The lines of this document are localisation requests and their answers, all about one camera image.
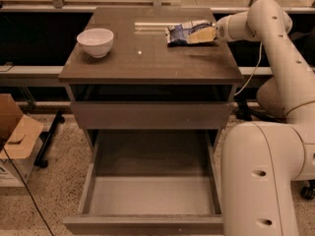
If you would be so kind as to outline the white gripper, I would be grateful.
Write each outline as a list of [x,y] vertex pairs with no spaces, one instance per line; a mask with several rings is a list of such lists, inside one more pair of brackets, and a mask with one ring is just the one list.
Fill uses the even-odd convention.
[[216,29],[209,27],[199,29],[187,37],[189,44],[205,43],[214,41],[216,38],[223,42],[232,42],[244,38],[245,20],[242,16],[229,15],[217,22]]

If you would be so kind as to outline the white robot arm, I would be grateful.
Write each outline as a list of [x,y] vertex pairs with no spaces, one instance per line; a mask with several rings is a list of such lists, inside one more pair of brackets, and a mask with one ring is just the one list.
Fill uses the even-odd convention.
[[227,134],[220,156],[224,236],[299,236],[293,181],[315,175],[315,73],[288,36],[292,20],[275,0],[217,22],[217,39],[259,41],[277,97],[261,105],[283,123],[247,122]]

